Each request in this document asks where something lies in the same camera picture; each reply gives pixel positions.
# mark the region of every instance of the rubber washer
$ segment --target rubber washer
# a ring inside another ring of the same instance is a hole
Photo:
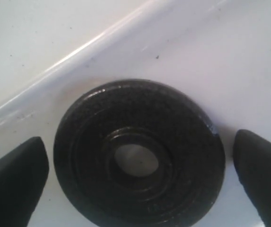
[[[149,176],[123,172],[118,147],[138,144],[159,161]],[[60,185],[101,227],[188,227],[212,207],[225,154],[204,112],[183,93],[147,80],[107,83],[67,111],[54,142]]]

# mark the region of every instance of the black rubber grommet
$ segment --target black rubber grommet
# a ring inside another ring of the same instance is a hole
[[[158,169],[121,171],[122,145],[150,149]],[[76,209],[101,227],[188,227],[215,202],[225,154],[208,117],[181,92],[147,80],[102,85],[63,117],[54,142],[60,185]]]

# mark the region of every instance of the black plastic piece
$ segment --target black plastic piece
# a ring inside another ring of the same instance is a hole
[[[271,143],[251,131],[239,130],[234,163],[248,197],[266,227],[271,227]]]
[[[118,147],[150,149],[159,168],[147,177],[117,166]],[[71,203],[101,227],[188,227],[221,189],[225,154],[209,118],[181,92],[123,80],[80,97],[63,117],[54,166]]]
[[[49,164],[34,137],[0,159],[0,227],[26,227],[45,186]]]

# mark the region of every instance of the center hole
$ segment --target center hole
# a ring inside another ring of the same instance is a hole
[[[137,144],[119,147],[115,152],[115,161],[126,174],[136,177],[149,176],[159,167],[154,153]]]

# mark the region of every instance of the white surface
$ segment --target white surface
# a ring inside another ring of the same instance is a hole
[[[0,104],[147,0],[0,0]]]
[[[59,186],[53,140],[61,117],[81,94],[118,78],[176,87],[217,125],[227,153],[226,176],[215,205],[194,226],[264,226],[237,179],[231,147],[240,128],[271,141],[271,1],[177,0],[166,7],[161,2],[83,46],[0,109],[0,157],[39,135],[50,160],[29,226],[94,226]]]

